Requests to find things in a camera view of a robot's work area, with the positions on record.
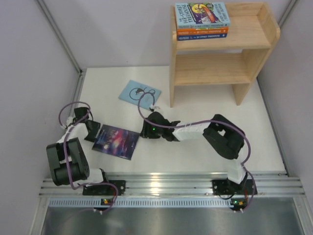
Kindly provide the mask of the purple galaxy cover book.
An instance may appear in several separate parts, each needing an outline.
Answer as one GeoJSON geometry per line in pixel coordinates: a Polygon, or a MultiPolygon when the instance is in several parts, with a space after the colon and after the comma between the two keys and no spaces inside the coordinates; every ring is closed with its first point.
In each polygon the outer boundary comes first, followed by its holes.
{"type": "Polygon", "coordinates": [[[131,160],[138,140],[138,132],[104,124],[92,150],[131,160]]]}

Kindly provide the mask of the blue 91-storey treehouse book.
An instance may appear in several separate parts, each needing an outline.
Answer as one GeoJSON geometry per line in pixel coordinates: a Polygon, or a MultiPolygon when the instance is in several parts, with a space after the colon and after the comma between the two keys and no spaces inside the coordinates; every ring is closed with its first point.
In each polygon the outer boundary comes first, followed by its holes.
{"type": "Polygon", "coordinates": [[[227,37],[227,33],[178,36],[177,40],[189,41],[189,40],[215,39],[215,38],[225,38],[225,37],[227,37]]]}

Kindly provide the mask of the light blue thin booklet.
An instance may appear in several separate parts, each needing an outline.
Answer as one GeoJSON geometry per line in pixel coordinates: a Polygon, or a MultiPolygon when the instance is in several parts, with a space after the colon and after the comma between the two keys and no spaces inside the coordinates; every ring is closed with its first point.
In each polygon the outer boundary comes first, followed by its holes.
{"type": "Polygon", "coordinates": [[[140,101],[139,106],[149,110],[153,109],[160,95],[161,90],[130,80],[118,98],[134,105],[140,101]]]}

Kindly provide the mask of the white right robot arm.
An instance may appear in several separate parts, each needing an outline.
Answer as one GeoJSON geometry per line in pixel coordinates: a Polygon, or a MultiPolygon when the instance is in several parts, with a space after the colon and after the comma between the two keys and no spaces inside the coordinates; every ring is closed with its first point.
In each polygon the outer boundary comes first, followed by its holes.
{"type": "Polygon", "coordinates": [[[244,164],[250,158],[251,145],[244,131],[220,114],[210,120],[184,123],[179,120],[170,122],[161,113],[152,112],[144,118],[140,136],[144,139],[162,137],[167,141],[206,139],[226,159],[228,185],[240,190],[247,181],[244,164]]]}

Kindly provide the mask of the orange 78-storey treehouse book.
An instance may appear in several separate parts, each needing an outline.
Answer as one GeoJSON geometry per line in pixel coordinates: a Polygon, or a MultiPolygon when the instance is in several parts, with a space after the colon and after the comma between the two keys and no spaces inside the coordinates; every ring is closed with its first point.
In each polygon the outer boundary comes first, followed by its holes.
{"type": "Polygon", "coordinates": [[[229,27],[220,27],[220,28],[186,28],[178,29],[178,36],[189,36],[189,35],[207,35],[207,34],[223,34],[227,33],[229,27]]]}

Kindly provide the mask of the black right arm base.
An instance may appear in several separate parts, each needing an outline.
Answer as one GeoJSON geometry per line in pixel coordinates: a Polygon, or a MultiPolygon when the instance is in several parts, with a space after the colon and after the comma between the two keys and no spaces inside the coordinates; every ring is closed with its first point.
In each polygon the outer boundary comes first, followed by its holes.
{"type": "Polygon", "coordinates": [[[257,195],[258,191],[252,179],[243,180],[236,184],[228,179],[212,181],[213,194],[216,196],[257,195]]]}

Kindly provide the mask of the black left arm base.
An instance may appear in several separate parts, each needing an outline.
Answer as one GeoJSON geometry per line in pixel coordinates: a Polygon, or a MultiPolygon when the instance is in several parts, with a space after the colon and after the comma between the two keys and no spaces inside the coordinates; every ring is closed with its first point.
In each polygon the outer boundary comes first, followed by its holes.
{"type": "Polygon", "coordinates": [[[126,189],[125,180],[109,180],[109,183],[115,185],[118,189],[116,192],[113,186],[108,185],[95,185],[83,188],[83,195],[85,196],[115,196],[122,195],[126,189]]]}

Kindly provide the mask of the light blue 143-storey treehouse book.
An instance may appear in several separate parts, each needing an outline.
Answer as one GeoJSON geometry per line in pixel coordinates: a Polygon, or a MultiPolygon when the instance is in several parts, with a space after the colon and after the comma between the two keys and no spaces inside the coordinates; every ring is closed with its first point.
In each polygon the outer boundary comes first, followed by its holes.
{"type": "Polygon", "coordinates": [[[223,2],[176,3],[177,28],[220,28],[230,26],[230,17],[223,2]]]}

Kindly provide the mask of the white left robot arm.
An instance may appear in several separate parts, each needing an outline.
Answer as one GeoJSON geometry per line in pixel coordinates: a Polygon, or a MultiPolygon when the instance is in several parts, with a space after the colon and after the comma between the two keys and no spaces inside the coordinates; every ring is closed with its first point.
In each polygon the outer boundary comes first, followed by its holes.
{"type": "Polygon", "coordinates": [[[57,186],[70,185],[78,188],[83,185],[107,183],[104,170],[90,168],[82,141],[95,142],[100,123],[93,120],[90,108],[74,109],[74,118],[66,125],[66,132],[56,143],[46,147],[51,178],[57,186]]]}

